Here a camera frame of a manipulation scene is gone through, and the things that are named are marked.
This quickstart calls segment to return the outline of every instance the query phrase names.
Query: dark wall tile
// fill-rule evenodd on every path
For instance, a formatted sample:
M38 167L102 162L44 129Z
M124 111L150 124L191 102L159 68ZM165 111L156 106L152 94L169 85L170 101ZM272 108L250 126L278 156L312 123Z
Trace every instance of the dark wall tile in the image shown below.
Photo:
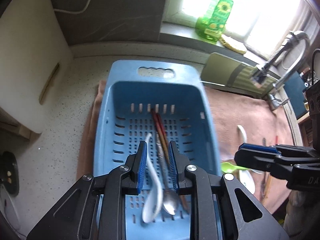
M54 8L81 10L87 0L52 0ZM69 45L95 41L158 41L165 0L91 0L78 15L57 12Z

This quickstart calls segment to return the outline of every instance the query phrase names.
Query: basket handle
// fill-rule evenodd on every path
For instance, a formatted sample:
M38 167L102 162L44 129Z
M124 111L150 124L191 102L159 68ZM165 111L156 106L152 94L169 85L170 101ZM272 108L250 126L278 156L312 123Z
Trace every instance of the basket handle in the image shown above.
M139 74L140 68L147 69L163 69L169 71L168 77L159 76L143 76ZM144 60L118 60L112 64L108 77L108 85L119 81L134 81L134 82L160 82L174 84L199 85L200 74L194 67L189 65L159 62L159 61L144 61Z

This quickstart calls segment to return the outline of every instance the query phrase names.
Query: green spoon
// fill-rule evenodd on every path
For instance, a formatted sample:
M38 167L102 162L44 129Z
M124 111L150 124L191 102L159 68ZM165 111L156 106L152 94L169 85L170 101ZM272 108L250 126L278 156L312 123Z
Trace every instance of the green spoon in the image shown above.
M232 165L231 163L221 163L221 170L224 173L233 173L236 170L248 170L245 167L241 167L241 166L236 166L236 165Z

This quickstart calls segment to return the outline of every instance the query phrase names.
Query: window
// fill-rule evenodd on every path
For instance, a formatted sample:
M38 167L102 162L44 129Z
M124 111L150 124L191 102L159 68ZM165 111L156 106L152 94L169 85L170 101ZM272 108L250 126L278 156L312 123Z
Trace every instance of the window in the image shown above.
M290 30L298 30L309 9L303 0L233 0L225 34L269 58ZM167 0L164 21L195 27L211 0Z

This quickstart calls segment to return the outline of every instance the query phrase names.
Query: black cable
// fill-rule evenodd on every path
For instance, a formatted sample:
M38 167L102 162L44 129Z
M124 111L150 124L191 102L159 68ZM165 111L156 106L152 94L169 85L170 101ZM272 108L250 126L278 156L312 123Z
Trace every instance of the black cable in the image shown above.
M312 86L313 86L313 72L314 72L315 57L317 53L320 53L320 49L315 49L315 51L312 53L312 59L311 59L311 85Z
M20 233L17 229L15 229L15 228L13 227L13 225L11 225L10 221L9 221L8 218L7 218L6 208L7 208L7 200L5 199L5 200L4 200L4 216L5 216L5 218L7 219L7 222L8 222L8 224L9 224L9 226L10 226L16 233L18 233L19 235L21 235L21 236L23 236L24 238L27 239L27 237L26 237L24 234Z

